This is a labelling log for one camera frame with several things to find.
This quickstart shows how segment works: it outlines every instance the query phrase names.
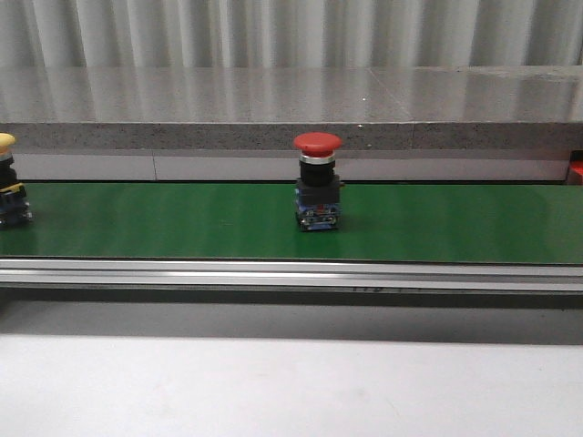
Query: gray granite surface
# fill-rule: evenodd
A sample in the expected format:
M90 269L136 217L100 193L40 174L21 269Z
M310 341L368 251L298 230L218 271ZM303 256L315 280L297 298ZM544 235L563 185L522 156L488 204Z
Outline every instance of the gray granite surface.
M0 131L48 150L583 148L583 66L3 68Z

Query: red mushroom button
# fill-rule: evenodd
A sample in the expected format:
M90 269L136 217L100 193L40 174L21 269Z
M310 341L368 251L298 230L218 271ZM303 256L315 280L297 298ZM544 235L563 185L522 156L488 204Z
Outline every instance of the red mushroom button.
M308 132L293 140L293 145L311 158L329 157L342 143L339 137L325 132Z
M583 176L583 161L573 161L571 162L571 170L580 176Z

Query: metal wall panel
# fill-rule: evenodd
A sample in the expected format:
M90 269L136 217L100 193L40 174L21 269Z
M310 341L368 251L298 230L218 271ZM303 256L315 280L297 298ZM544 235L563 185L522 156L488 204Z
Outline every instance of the metal wall panel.
M583 0L0 0L0 66L583 62Z

